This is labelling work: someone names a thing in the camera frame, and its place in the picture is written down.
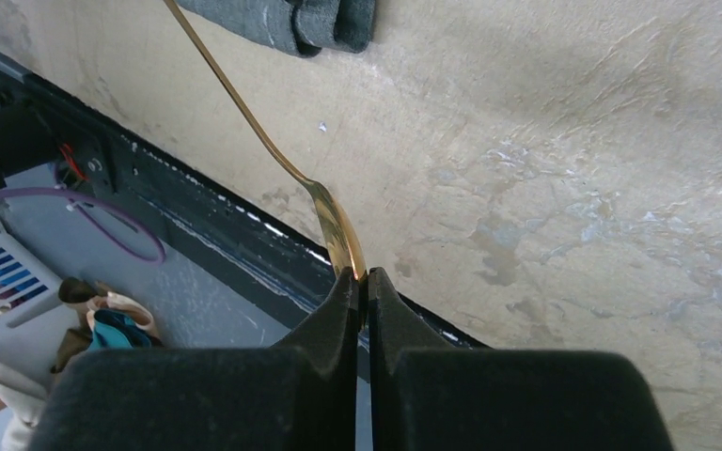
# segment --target screw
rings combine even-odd
[[[89,163],[87,163],[87,167],[92,172],[103,171],[103,165],[101,164],[101,162],[98,161],[97,158],[93,158],[92,160],[90,160]]]

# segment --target gray cloth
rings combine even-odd
[[[301,57],[321,48],[357,54],[372,39],[375,0],[178,0],[246,39]]]

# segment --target gold spoon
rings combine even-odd
[[[250,109],[240,97],[239,92],[231,84],[230,80],[220,69],[220,65],[206,48],[206,45],[200,40],[195,29],[189,23],[187,18],[181,12],[181,8],[175,0],[165,0],[165,4],[173,13],[173,16],[179,21],[181,28],[186,32],[189,39],[197,47],[197,50],[203,56],[203,59],[212,68],[212,72],[223,84],[223,87],[228,92],[228,95],[236,103],[239,111],[242,112],[244,119],[259,137],[261,143],[270,152],[270,155],[283,167],[295,180],[297,180],[309,194],[311,199],[314,201],[314,207],[317,209],[317,216],[320,218],[320,227],[322,228],[322,235],[325,238],[325,247],[328,248],[328,256],[331,257],[331,264],[334,267],[336,276],[339,276],[341,270],[345,268],[353,268],[353,274],[355,279],[362,282],[367,277],[367,266],[364,263],[364,256],[361,254],[361,245],[358,243],[358,237],[355,236],[355,230],[353,225],[350,224],[350,219],[347,217],[347,213],[344,212],[342,207],[338,204],[335,198],[330,194],[324,185],[314,179],[309,179],[300,170],[292,164],[287,158],[278,150],[270,136],[261,128],[261,125],[250,112]]]

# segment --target stained surface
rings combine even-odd
[[[722,449],[722,0],[379,0],[361,55],[193,18],[398,289],[496,347],[615,350]],[[0,0],[0,51],[319,241],[161,1]]]

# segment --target white plastic basket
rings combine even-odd
[[[60,280],[0,227],[0,362],[49,386],[65,331],[78,324]]]

